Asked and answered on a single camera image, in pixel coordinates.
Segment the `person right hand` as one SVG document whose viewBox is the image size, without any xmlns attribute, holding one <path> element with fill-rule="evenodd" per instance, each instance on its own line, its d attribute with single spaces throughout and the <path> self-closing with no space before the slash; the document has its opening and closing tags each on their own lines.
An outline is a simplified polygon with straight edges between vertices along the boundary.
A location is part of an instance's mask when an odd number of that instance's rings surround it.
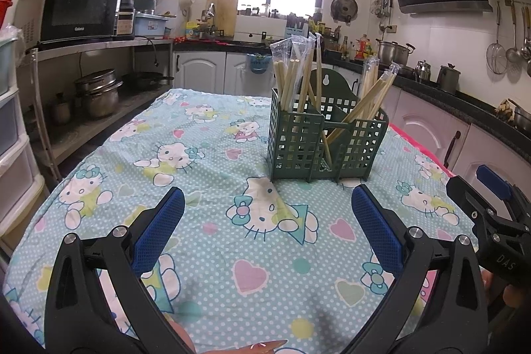
<svg viewBox="0 0 531 354">
<path fill-rule="evenodd" d="M 487 299 L 490 301 L 502 294 L 503 301 L 509 308 L 518 309 L 530 295 L 530 288 L 507 285 L 501 290 L 501 279 L 487 269 L 482 270 L 482 279 Z"/>
</svg>

